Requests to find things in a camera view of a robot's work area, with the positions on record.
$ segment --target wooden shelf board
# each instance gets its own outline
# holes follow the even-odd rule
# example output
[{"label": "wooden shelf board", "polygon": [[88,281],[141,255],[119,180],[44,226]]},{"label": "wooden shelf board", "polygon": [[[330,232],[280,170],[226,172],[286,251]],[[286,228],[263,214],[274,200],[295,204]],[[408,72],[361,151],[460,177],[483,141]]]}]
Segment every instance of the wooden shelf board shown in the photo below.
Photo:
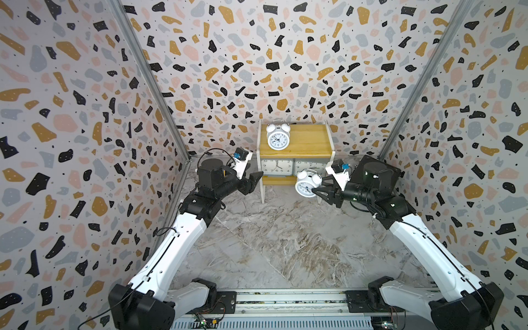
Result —
[{"label": "wooden shelf board", "polygon": [[262,125],[260,158],[330,158],[332,146],[328,139],[326,125],[290,125],[290,144],[281,151],[268,146],[266,127]]},{"label": "wooden shelf board", "polygon": [[263,176],[263,185],[276,185],[276,186],[293,186],[297,182],[297,177],[292,176]]}]

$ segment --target gray marble surface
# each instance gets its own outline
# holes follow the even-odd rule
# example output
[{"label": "gray marble surface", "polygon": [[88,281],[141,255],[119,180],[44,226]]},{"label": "gray marble surface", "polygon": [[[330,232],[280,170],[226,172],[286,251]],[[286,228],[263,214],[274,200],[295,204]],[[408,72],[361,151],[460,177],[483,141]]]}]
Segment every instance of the gray marble surface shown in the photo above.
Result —
[{"label": "gray marble surface", "polygon": [[[194,187],[196,160],[182,195]],[[249,172],[256,171],[253,163]],[[293,186],[235,192],[197,240],[171,289],[193,278],[219,288],[360,288],[382,276],[430,286],[422,265],[369,213],[301,197]]]}]

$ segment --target white alarm clock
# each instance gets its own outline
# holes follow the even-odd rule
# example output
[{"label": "white alarm clock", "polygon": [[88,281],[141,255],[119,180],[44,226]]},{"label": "white alarm clock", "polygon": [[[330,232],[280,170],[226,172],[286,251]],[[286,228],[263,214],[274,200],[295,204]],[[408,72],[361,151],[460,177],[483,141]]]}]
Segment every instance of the white alarm clock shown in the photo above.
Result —
[{"label": "white alarm clock", "polygon": [[312,169],[305,169],[297,174],[297,183],[295,190],[303,197],[315,197],[316,194],[312,192],[313,188],[321,186],[323,178]]},{"label": "white alarm clock", "polygon": [[284,122],[283,124],[275,124],[274,120],[266,127],[268,132],[268,146],[273,150],[284,150],[290,144],[290,126]]}]

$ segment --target patterned wall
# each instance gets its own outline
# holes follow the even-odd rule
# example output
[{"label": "patterned wall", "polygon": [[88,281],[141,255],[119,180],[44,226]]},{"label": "patterned wall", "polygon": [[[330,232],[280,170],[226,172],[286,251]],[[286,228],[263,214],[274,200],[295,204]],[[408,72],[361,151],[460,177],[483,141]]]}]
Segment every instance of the patterned wall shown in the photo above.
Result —
[{"label": "patterned wall", "polygon": [[458,0],[123,1],[191,154],[255,149],[258,119],[383,145]]},{"label": "patterned wall", "polygon": [[431,231],[504,291],[503,330],[528,317],[527,5],[474,3],[388,160]]},{"label": "patterned wall", "polygon": [[182,159],[103,2],[0,10],[0,328],[77,329],[152,254]]}]

